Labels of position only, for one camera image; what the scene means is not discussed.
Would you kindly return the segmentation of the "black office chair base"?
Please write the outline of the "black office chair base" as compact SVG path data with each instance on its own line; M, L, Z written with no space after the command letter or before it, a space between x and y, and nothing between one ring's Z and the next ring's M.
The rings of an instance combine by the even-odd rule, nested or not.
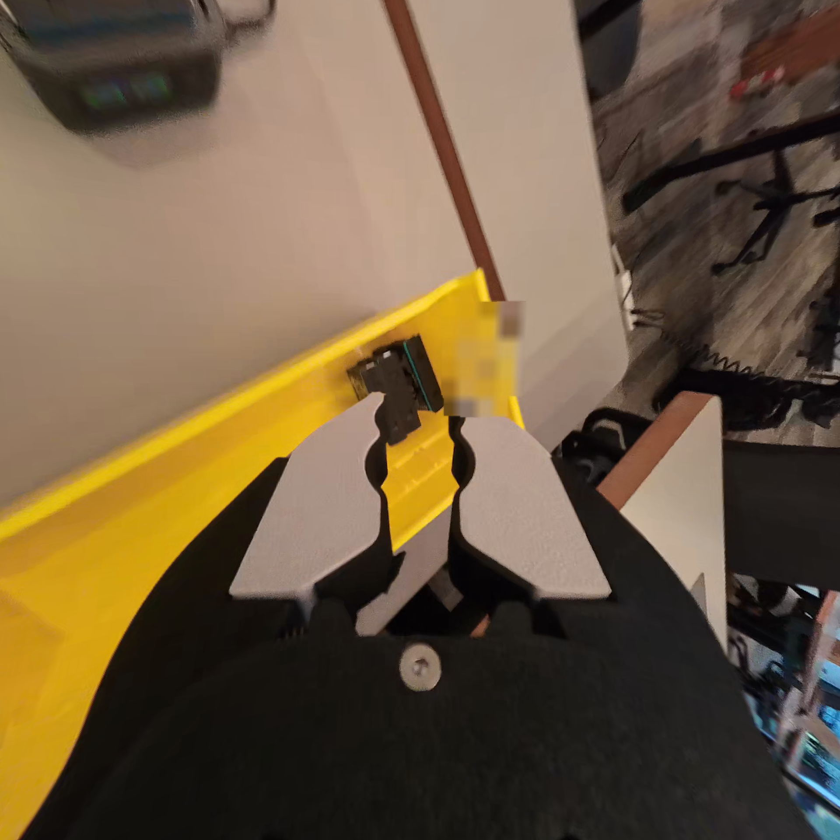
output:
M777 150L772 153L772 157L773 178L769 181L754 184L743 179L726 180L715 186L717 196L725 196L733 190L740 189L758 197L759 200L752 209L764 211L764 217L733 259L717 262L710 267L710 273L714 277L720 277L740 266L751 266L765 261L794 207L823 198L838 200L839 184L814 192L797 192L784 153Z

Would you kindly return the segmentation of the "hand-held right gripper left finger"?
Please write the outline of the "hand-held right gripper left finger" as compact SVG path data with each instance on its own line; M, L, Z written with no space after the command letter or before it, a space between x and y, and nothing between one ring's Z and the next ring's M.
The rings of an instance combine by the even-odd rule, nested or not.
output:
M385 593L392 547L385 395L375 392L311 433L288 457L229 587L237 601L294 602L305 618L339 601L352 617Z

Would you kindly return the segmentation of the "yellow plastic bin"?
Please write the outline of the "yellow plastic bin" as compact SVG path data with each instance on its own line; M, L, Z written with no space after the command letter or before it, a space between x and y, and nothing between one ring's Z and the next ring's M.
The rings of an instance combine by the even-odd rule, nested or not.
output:
M489 338L478 269L343 332L2 511L2 838L20 838L75 746L130 620L271 460L355 403L346 371L415 335L441 385Z

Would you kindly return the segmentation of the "white desk with wooden edge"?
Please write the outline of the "white desk with wooden edge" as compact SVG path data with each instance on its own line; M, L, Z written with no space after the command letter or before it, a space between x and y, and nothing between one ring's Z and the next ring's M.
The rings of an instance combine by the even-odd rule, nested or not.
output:
M679 393L598 486L728 646L720 400Z

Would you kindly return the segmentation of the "black camera battery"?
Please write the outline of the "black camera battery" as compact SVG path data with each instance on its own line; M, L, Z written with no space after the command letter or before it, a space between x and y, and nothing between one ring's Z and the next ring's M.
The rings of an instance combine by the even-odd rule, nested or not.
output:
M398 445L421 426L420 413L439 413L445 400L423 339L414 334L375 350L347 371L359 401L383 394L382 429Z

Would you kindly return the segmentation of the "dark grey power adapter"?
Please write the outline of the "dark grey power adapter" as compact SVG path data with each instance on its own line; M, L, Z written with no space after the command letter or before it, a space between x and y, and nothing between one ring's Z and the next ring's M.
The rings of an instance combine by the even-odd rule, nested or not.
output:
M2 48L74 133L210 107L228 21L213 1L2 1Z

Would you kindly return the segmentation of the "brown wooden furniture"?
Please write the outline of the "brown wooden furniture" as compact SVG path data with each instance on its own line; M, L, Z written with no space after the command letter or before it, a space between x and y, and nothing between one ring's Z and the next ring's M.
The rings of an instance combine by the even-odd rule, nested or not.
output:
M748 48L740 81L793 86L839 62L839 6L801 17Z

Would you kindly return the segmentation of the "black metal bar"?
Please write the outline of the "black metal bar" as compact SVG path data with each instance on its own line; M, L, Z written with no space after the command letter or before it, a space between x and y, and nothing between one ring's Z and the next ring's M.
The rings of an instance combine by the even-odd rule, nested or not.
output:
M718 146L709 152L680 156L659 166L626 190L622 198L623 211L625 215L635 213L669 184L678 180L763 154L784 151L838 132L839 108L835 108L818 117L753 133L746 140Z

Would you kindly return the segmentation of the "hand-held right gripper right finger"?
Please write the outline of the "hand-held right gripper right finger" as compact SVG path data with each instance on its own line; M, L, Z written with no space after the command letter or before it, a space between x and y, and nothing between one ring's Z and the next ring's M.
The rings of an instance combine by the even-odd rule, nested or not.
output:
M448 570L492 620L515 605L540 619L561 605L607 605L612 587L549 452L502 416L452 416L456 482Z

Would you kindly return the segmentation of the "red and white object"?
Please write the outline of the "red and white object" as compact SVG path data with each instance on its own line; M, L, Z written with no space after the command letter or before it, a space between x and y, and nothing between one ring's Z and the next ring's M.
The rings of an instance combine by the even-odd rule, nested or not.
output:
M762 70L756 75L740 79L733 84L729 91L729 98L738 102L745 98L765 97L771 90L781 85L784 78L784 66Z

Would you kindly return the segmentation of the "cluttered shelf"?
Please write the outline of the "cluttered shelf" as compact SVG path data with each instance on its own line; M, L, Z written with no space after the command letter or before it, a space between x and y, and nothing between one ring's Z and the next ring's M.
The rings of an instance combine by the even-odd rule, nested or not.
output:
M838 592L736 577L728 653L785 789L817 838L839 838Z

